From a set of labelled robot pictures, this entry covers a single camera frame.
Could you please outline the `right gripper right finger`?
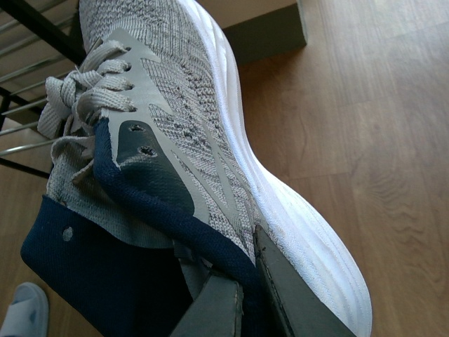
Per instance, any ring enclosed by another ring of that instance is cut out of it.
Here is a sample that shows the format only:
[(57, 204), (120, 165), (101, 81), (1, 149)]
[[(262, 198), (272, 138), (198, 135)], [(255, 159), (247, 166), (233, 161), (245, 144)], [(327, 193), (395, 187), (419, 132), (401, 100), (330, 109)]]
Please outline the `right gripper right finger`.
[(280, 336), (353, 336), (314, 294), (261, 226), (255, 228), (255, 262)]

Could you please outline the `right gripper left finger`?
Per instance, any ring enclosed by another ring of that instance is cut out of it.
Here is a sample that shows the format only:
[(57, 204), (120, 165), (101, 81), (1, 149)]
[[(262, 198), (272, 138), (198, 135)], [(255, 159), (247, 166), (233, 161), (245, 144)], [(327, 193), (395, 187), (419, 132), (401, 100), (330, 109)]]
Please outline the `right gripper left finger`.
[(242, 286), (219, 275), (193, 270), (185, 270), (183, 274), (194, 301), (171, 336), (240, 336)]

